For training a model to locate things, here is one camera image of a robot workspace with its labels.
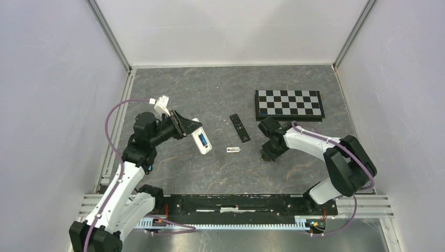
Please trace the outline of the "white remote control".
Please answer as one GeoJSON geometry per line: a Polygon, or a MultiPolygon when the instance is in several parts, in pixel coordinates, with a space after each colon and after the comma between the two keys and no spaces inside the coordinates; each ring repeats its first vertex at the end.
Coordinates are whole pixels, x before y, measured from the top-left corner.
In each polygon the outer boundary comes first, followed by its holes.
{"type": "Polygon", "coordinates": [[[192,132],[192,137],[195,141],[195,144],[202,155],[207,154],[212,150],[212,145],[203,129],[203,127],[199,127],[192,132]]]}

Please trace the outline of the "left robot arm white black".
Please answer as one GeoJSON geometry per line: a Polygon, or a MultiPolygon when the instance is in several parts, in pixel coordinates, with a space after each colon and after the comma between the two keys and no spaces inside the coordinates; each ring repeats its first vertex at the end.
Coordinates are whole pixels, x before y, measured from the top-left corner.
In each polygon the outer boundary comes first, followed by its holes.
{"type": "Polygon", "coordinates": [[[175,110],[162,119],[151,112],[138,114],[106,192],[85,220],[74,221],[69,228],[73,251],[121,251],[125,239],[144,216],[149,212],[158,214],[165,207],[162,189],[147,185],[129,201],[140,180],[151,172],[156,147],[171,138],[180,140],[191,135],[202,126],[175,110]]]}

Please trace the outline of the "white battery cover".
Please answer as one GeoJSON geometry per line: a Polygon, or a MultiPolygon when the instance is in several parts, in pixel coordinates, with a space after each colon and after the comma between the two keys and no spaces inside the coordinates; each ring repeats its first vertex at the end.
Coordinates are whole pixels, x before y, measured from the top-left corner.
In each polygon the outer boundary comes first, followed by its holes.
{"type": "Polygon", "coordinates": [[[227,147],[226,152],[227,153],[238,153],[238,152],[240,152],[240,147],[227,147]]]}

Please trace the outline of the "black remote control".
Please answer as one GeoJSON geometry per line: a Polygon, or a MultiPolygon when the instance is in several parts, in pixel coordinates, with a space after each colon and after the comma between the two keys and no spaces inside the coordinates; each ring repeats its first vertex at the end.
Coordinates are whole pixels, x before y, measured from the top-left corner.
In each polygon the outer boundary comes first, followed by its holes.
{"type": "Polygon", "coordinates": [[[250,138],[244,124],[241,122],[239,115],[232,114],[230,116],[230,120],[231,120],[232,124],[234,125],[235,130],[236,130],[241,142],[246,143],[246,142],[250,141],[251,138],[250,138]]]}

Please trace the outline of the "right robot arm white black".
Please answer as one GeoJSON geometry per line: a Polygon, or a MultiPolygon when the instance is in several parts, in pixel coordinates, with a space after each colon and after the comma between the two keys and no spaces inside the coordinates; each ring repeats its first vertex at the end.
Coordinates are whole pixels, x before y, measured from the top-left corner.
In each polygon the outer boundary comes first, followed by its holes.
{"type": "Polygon", "coordinates": [[[329,137],[295,121],[280,124],[272,117],[262,120],[258,128],[268,138],[260,150],[263,160],[274,162],[286,151],[298,150],[325,163],[329,177],[305,192],[303,208],[307,213],[317,214],[330,200],[375,187],[377,169],[356,137],[329,137]]]}

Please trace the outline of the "blue battery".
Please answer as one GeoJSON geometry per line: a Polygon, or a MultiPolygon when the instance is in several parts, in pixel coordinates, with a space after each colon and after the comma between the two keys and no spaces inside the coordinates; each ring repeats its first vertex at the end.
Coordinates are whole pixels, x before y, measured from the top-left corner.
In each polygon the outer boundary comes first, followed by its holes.
{"type": "Polygon", "coordinates": [[[208,147],[208,141],[207,141],[206,137],[204,136],[204,134],[200,134],[199,139],[205,148],[208,147]]]}

